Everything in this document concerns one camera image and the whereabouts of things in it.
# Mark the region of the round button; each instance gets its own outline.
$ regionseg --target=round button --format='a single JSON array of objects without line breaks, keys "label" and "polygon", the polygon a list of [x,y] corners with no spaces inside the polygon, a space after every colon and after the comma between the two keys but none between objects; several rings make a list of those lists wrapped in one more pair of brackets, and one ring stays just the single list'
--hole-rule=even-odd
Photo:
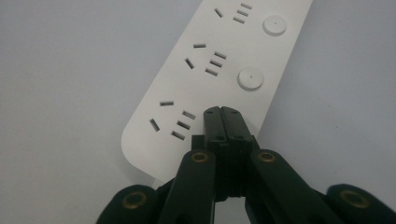
[{"label": "round button", "polygon": [[280,16],[273,15],[265,19],[264,23],[262,24],[262,29],[268,35],[282,35],[286,30],[286,22]]},{"label": "round button", "polygon": [[254,67],[243,68],[238,76],[239,86],[246,91],[257,90],[262,85],[263,80],[262,71]]}]

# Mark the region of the outlet socket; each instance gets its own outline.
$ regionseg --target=outlet socket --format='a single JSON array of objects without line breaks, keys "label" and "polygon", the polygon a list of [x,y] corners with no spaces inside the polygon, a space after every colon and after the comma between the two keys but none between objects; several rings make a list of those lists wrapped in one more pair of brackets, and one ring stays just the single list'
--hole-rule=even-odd
[{"label": "outlet socket", "polygon": [[162,182],[172,179],[212,106],[239,110],[257,135],[310,5],[204,0],[124,130],[127,160]]}]

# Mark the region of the power strip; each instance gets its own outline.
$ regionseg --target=power strip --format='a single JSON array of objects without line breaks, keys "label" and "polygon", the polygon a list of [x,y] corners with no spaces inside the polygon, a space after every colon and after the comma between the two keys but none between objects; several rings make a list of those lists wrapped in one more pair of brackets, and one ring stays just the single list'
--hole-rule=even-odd
[{"label": "power strip", "polygon": [[204,0],[122,134],[126,159],[166,182],[203,113],[228,106],[257,135],[312,0]]}]

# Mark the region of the socket slot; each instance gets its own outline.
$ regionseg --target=socket slot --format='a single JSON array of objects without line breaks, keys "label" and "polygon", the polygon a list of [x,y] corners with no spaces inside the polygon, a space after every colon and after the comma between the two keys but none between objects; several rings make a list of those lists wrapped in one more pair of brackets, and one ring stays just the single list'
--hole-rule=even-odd
[{"label": "socket slot", "polygon": [[194,65],[192,64],[192,62],[190,61],[190,59],[187,58],[187,59],[184,60],[184,61],[186,61],[187,65],[189,66],[190,69],[193,69],[193,68],[194,68]]},{"label": "socket slot", "polygon": [[241,11],[241,10],[237,10],[236,13],[241,14],[242,16],[246,16],[246,17],[248,16],[248,14],[246,12]]},{"label": "socket slot", "polygon": [[249,10],[251,10],[253,8],[253,7],[249,6],[249,5],[246,5],[245,3],[241,3],[241,7],[245,7],[247,9],[249,9]]},{"label": "socket slot", "polygon": [[155,122],[154,119],[151,119],[149,122],[151,123],[151,125],[154,128],[155,132],[158,132],[160,130],[160,127],[158,127],[158,124],[157,124],[157,122]]},{"label": "socket slot", "polygon": [[194,44],[193,45],[195,49],[204,49],[206,48],[206,44]]},{"label": "socket slot", "polygon": [[217,67],[222,67],[222,64],[221,64],[221,63],[218,63],[218,62],[213,61],[213,60],[210,60],[210,63],[213,64],[213,65],[215,65],[215,66],[217,66]]},{"label": "socket slot", "polygon": [[217,52],[217,51],[215,51],[215,56],[218,56],[219,58],[222,58],[222,59],[224,59],[224,60],[227,59],[227,56],[226,56],[225,54],[219,53],[219,52]]},{"label": "socket slot", "polygon": [[183,141],[184,141],[184,139],[186,138],[186,136],[184,136],[183,134],[177,133],[177,132],[175,132],[175,131],[172,131],[172,135],[173,135],[174,137],[178,138],[178,139],[183,140]]},{"label": "socket slot", "polygon": [[160,106],[174,105],[173,101],[163,101],[160,102]]},{"label": "socket slot", "polygon": [[183,122],[181,122],[180,120],[177,121],[177,125],[180,126],[180,127],[182,127],[182,128],[185,128],[185,129],[187,129],[187,130],[189,130],[189,129],[191,128],[190,125],[188,125],[188,124],[186,124],[186,123],[183,123]]},{"label": "socket slot", "polygon": [[213,76],[217,76],[219,73],[217,73],[217,72],[215,72],[215,71],[213,71],[213,70],[210,70],[210,69],[208,69],[208,68],[206,68],[206,70],[205,70],[208,74],[210,74],[210,75],[213,75]]},{"label": "socket slot", "polygon": [[218,16],[220,18],[222,17],[222,13],[220,12],[220,10],[218,8],[215,8],[215,12],[218,14]]},{"label": "socket slot", "polygon": [[241,19],[239,19],[239,18],[236,18],[236,17],[234,17],[234,18],[233,18],[233,20],[234,20],[234,21],[238,21],[238,22],[240,22],[240,23],[242,23],[242,24],[244,24],[244,23],[245,23],[245,21],[244,21],[244,20],[241,20]]},{"label": "socket slot", "polygon": [[186,116],[187,118],[189,118],[189,119],[195,119],[195,115],[193,115],[192,113],[190,113],[190,112],[187,112],[187,111],[183,111],[183,113],[181,113],[182,115],[184,115],[184,116]]}]

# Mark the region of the brass screw insert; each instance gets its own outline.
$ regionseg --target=brass screw insert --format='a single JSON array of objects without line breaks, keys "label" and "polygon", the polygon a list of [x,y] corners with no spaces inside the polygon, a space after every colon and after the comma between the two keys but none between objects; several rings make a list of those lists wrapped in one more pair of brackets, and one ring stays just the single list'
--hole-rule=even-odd
[{"label": "brass screw insert", "polygon": [[209,157],[204,152],[197,152],[192,154],[191,159],[195,162],[206,162],[209,160]]},{"label": "brass screw insert", "polygon": [[122,206],[128,209],[136,209],[145,204],[148,197],[141,191],[132,192],[122,199]]},{"label": "brass screw insert", "polygon": [[341,191],[340,196],[346,203],[357,208],[366,208],[370,205],[370,202],[365,197],[349,189]]},{"label": "brass screw insert", "polygon": [[259,160],[265,162],[273,162],[276,160],[276,157],[270,152],[261,152],[258,156]]}]

